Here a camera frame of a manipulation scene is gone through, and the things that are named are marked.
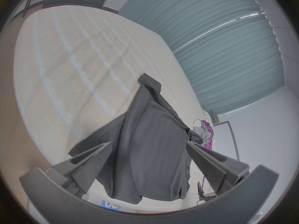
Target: bed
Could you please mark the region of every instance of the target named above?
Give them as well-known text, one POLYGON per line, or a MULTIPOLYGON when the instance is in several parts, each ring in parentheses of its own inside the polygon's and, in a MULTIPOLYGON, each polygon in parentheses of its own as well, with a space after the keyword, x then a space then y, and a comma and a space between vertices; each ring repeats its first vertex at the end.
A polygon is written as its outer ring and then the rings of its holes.
MULTIPOLYGON (((30 15, 18 35, 14 89, 24 124, 52 164, 95 130, 127 111, 147 73, 162 85, 161 95, 183 122, 211 118, 164 40, 153 31, 104 10, 58 6, 30 15)), ((83 199, 118 211, 169 212, 196 206, 203 174, 191 163, 190 189, 184 200, 143 198, 129 204, 108 197, 94 181, 83 199)), ((210 191, 207 181, 204 191, 210 191)))

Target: purple fabric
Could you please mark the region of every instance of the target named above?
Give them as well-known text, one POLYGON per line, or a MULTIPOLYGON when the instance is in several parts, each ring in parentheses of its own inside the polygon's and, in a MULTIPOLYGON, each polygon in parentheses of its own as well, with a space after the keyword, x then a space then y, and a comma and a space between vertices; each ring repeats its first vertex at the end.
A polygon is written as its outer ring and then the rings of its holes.
MULTIPOLYGON (((204 147, 207 147, 208 149, 212 149, 214 131, 213 131, 212 127, 210 126, 209 122, 203 120, 203 123, 206 126, 207 130, 212 134, 212 136, 209 138, 208 142, 204 145, 204 147)), ((205 180, 205 177, 202 179, 202 188, 204 187, 204 180, 205 180)))

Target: curtain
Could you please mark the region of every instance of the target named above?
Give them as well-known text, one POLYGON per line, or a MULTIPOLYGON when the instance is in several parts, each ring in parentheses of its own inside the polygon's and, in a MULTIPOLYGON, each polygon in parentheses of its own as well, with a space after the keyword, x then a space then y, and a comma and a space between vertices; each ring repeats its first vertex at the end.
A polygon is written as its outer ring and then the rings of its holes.
POLYGON ((284 85, 281 53, 255 0, 129 0, 118 13, 158 33, 202 106, 222 114, 284 85))

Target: gray frame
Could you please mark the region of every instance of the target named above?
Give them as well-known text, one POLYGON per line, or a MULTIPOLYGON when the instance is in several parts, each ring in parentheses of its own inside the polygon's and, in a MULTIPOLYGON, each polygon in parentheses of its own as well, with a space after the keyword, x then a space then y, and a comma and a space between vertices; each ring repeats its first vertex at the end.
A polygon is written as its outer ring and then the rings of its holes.
POLYGON ((233 138, 233 141, 234 141, 234 146, 235 146, 237 160, 240 161, 240 156, 239 156, 237 142, 236 142, 236 139, 235 139, 235 136, 234 136, 233 129, 231 128, 230 122, 229 121, 225 121, 225 122, 221 122, 221 123, 215 124, 214 126, 223 125, 223 124, 228 124, 229 130, 230 130, 230 133, 231 133, 231 137, 233 138))

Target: brown floor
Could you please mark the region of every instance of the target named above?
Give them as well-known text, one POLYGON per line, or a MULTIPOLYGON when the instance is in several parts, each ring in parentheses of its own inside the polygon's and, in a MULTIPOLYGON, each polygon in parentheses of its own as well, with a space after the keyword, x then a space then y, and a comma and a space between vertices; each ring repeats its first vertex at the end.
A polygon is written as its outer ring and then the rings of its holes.
MULTIPOLYGON (((35 7, 29 14, 41 9, 35 7)), ((34 167, 45 170, 50 163, 29 136, 19 112, 13 88, 13 57, 20 28, 25 18, 15 18, 0 34, 0 173, 4 183, 22 207, 27 196, 19 177, 34 167)))

